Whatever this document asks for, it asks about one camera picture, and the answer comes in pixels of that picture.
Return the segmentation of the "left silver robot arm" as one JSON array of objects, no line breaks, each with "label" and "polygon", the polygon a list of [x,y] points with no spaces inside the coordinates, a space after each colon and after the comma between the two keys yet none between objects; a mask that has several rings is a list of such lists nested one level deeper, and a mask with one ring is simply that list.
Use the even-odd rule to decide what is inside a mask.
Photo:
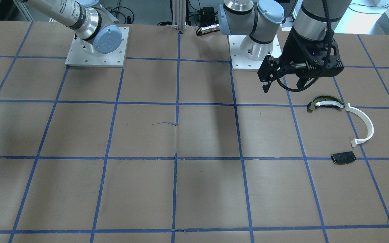
[{"label": "left silver robot arm", "polygon": [[222,34],[245,36],[242,52],[261,61],[258,78],[267,93],[277,81],[285,90],[301,92],[319,78],[334,77],[344,69],[334,30],[350,0],[304,0],[286,39],[282,54],[273,57],[271,48],[284,8],[275,0],[224,0],[218,21]]}]

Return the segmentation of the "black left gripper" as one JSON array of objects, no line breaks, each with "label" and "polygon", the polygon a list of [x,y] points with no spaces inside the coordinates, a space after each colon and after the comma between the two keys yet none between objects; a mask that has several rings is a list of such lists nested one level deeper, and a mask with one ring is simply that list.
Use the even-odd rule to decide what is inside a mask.
[{"label": "black left gripper", "polygon": [[296,74],[299,77],[296,83],[298,89],[312,86],[324,66],[329,42],[332,42],[329,62],[320,77],[333,77],[344,69],[337,42],[332,36],[323,37],[319,41],[309,40],[292,28],[282,55],[278,58],[267,55],[257,72],[264,93],[268,93],[271,82],[285,74]]}]

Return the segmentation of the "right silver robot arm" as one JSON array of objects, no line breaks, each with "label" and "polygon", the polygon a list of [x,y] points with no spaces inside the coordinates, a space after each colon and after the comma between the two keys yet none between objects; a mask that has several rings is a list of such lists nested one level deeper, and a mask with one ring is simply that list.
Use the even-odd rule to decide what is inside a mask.
[{"label": "right silver robot arm", "polygon": [[20,0],[73,30],[101,53],[115,51],[123,41],[116,19],[98,0]]}]

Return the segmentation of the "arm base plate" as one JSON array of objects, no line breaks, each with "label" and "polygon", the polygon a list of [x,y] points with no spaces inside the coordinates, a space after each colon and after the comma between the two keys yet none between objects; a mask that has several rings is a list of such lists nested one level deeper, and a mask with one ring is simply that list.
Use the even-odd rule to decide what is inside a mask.
[{"label": "arm base plate", "polygon": [[282,54],[277,35],[271,43],[265,45],[255,43],[248,35],[229,35],[228,41],[235,71],[258,71],[267,55],[277,58]]},{"label": "arm base plate", "polygon": [[130,28],[119,27],[122,32],[122,43],[108,54],[97,52],[93,46],[84,40],[76,37],[72,40],[65,64],[76,67],[107,67],[123,68],[126,59],[126,51]]}]

